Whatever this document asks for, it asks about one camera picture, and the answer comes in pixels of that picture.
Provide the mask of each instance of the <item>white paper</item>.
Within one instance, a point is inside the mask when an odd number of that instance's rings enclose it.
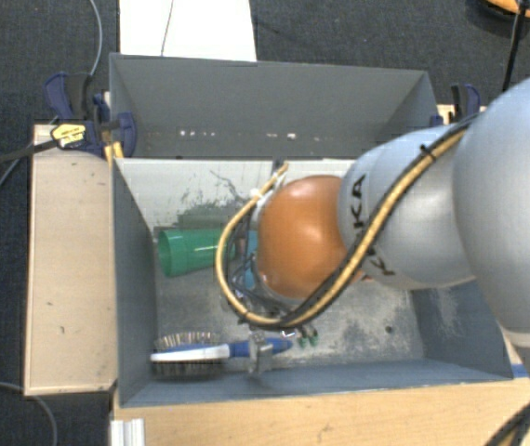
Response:
[[[120,0],[120,51],[160,56],[172,0]],[[256,61],[248,0],[174,0],[163,56]]]

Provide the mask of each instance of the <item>brush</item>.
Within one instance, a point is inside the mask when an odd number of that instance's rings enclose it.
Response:
[[[292,342],[279,338],[267,338],[272,353],[285,352]],[[249,358],[247,340],[220,343],[211,333],[191,332],[166,335],[155,342],[151,361],[156,373],[162,378],[197,378],[221,374],[224,361],[231,358]]]

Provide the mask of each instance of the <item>metal bracket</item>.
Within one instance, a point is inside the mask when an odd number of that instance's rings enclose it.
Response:
[[[112,446],[145,446],[145,421],[142,418],[131,421],[112,420],[110,439]]]
[[[248,337],[251,374],[262,374],[272,369],[273,345],[268,343],[263,332],[253,332]]]

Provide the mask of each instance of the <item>brush bristles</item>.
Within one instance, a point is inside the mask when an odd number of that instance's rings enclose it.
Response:
[[[188,344],[218,345],[217,336],[211,332],[182,332],[165,335],[154,342],[155,351]],[[156,376],[164,379],[201,379],[221,374],[223,361],[173,361],[153,364]]]

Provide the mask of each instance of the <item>blue clamp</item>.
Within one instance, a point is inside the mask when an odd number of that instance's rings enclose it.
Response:
[[[77,123],[85,127],[83,143],[59,144],[69,150],[86,151],[104,157],[104,148],[120,141],[125,157],[131,157],[137,145],[137,126],[130,111],[120,112],[110,121],[110,108],[97,94],[93,97],[93,113],[87,109],[89,75],[58,72],[44,83],[46,104],[54,111],[61,123]]]
[[[480,93],[473,85],[451,85],[455,112],[451,114],[451,123],[460,121],[480,112]]]

